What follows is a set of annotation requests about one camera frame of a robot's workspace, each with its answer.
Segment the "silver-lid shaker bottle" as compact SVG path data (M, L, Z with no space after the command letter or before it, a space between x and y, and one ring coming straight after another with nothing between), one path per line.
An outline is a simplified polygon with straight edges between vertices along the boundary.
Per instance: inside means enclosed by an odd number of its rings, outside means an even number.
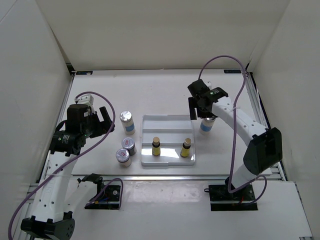
M215 118L211 117L211 118L203 118L200 124L200 128L199 131L201 134L203 135L207 135L210 133L210 131L212 130L212 127L215 123Z
M133 115L130 111L125 110L120 113L119 119L126 135L133 135L135 133L135 124L133 121Z

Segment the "white divided plastic tray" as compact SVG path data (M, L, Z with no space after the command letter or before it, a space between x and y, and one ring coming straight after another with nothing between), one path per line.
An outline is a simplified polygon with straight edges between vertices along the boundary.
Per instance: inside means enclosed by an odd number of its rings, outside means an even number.
M160 155L152 154L153 138L158 137ZM181 156L190 139L188 156ZM196 162L195 133L188 115L144 115L141 124L141 158L145 167L192 166Z

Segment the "rear white-lid spice jar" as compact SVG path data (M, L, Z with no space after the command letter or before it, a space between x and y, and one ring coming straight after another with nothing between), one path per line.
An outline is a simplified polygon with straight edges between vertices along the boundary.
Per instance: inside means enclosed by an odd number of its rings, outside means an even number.
M126 137L121 142L122 148L129 152L130 156L134 156L137 152L135 141L131 137Z

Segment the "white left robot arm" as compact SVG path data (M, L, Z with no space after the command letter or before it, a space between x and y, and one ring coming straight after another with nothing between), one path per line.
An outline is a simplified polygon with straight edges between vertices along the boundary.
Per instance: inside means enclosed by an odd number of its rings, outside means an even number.
M100 121L91 103L71 104L66 120L55 129L49 146L49 166L46 177L36 188L40 191L30 217L22 220L20 228L30 236L43 240L69 240L75 229L77 207L86 207L103 198L105 185L99 174L92 173L80 180L81 186L66 199L73 168L88 138L103 139L114 131L114 118L107 109L99 109Z

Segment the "front white-lid spice jar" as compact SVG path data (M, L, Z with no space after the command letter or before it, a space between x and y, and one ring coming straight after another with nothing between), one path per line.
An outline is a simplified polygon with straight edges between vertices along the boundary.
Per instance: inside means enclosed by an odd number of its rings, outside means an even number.
M129 154L129 151L124 148L119 149L116 152L115 157L116 157L117 161L119 162L120 166L122 166L123 168L127 168L132 164L132 160L131 160L131 156Z

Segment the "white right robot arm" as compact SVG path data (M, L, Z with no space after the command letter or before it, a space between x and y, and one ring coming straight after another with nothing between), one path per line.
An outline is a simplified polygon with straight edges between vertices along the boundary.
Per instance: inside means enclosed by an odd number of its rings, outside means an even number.
M246 185L283 159L281 131L276 127L267 128L249 117L220 87L210 89L202 79L198 79L187 88L191 94L188 98L191 120L220 118L233 129L233 141L240 137L247 147L242 165L235 170L232 162L225 181L226 197L236 200Z

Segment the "white-lid spice jar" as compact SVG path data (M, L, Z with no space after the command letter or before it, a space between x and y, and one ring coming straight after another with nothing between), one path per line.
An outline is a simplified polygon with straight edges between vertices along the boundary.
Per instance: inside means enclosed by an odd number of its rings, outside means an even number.
M137 152L135 141L131 137L126 137L121 142L122 148L129 152L130 156L134 156Z
M122 166L123 168L127 168L132 164L132 160L131 160L131 156L129 154L129 151L124 148L119 149L116 152L115 157L116 157L117 161L119 162L120 166Z

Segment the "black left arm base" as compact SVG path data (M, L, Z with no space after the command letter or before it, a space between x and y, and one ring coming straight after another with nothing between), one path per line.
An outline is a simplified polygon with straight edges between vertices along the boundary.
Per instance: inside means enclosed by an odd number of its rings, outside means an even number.
M120 178L110 180L85 205L87 210L119 210L122 206L124 183Z

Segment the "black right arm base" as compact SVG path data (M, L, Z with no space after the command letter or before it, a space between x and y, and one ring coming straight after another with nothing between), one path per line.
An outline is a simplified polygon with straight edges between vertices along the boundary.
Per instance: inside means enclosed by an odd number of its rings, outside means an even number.
M229 193L227 185L214 184L204 189L209 194L212 212L257 211L257 203L252 185L248 185L236 193Z

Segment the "yellow cork-top bottle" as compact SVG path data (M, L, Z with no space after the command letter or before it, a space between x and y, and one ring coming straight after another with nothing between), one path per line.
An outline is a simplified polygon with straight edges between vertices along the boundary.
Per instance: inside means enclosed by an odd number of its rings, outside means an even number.
M192 140L190 138L186 138L182 144L181 150L180 150L180 156L183 158L186 158L190 154L190 148L191 148Z
M161 154L161 143L159 137L155 136L152 140L152 154L159 156Z

